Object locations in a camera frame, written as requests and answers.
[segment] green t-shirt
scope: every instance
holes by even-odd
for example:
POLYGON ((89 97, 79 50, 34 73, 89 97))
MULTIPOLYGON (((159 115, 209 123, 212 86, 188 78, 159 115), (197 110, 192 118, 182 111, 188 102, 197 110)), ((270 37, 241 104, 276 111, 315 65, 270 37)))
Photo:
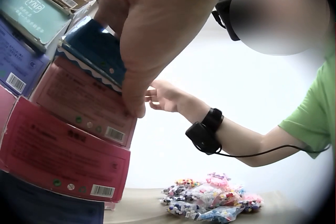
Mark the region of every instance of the green t-shirt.
POLYGON ((318 70, 300 106, 279 126, 313 151, 331 144, 335 157, 335 53, 318 70))

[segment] barcode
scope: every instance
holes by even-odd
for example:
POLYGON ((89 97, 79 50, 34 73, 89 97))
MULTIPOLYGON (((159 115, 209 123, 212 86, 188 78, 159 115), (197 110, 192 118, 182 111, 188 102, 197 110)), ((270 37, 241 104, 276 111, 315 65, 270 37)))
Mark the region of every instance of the barcode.
POLYGON ((25 88, 25 83, 15 76, 12 72, 9 74, 6 83, 15 89, 18 93, 22 93, 25 88))
POLYGON ((62 0, 66 5, 68 5, 70 8, 74 8, 78 5, 74 0, 62 0))
POLYGON ((93 185, 90 195, 112 198, 114 190, 115 190, 114 187, 93 185))
POLYGON ((111 127, 107 127, 107 130, 106 130, 106 133, 105 133, 105 136, 110 138, 110 139, 113 139, 113 140, 116 140, 116 141, 119 141, 119 142, 122 142, 123 141, 123 137, 124 137, 124 133, 114 129, 114 128, 111 128, 111 127))

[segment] head-mounted camera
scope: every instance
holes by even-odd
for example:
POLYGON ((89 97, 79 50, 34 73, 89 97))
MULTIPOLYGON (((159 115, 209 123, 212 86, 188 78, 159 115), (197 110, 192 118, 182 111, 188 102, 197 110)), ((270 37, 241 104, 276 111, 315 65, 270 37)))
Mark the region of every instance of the head-mounted camera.
POLYGON ((232 0, 219 0, 215 6, 215 11, 212 12, 213 17, 215 18, 216 22, 228 31, 230 38, 233 41, 239 41, 239 37, 232 29, 230 23, 230 4, 232 0))

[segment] wrist-mounted camera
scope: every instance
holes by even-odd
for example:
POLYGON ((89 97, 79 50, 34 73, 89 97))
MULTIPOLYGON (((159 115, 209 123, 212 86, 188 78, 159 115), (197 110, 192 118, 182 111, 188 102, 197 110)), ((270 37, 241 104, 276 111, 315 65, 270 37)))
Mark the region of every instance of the wrist-mounted camera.
POLYGON ((233 41, 239 41, 239 37, 236 35, 234 30, 232 29, 230 23, 230 4, 232 0, 219 0, 215 6, 215 11, 212 12, 213 17, 216 22, 228 31, 230 38, 233 41))
POLYGON ((186 131, 186 136, 194 146, 201 152, 208 155, 221 152, 222 145, 216 138, 216 132, 223 122, 222 112, 211 108, 202 122, 194 123, 186 131))

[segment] ynp logo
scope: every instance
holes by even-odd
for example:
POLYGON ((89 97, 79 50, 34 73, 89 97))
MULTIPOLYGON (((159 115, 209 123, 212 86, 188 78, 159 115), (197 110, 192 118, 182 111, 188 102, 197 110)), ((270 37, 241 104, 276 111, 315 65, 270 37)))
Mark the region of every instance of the ynp logo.
POLYGON ((44 9, 44 4, 38 0, 27 0, 24 4, 35 13, 38 13, 44 9))

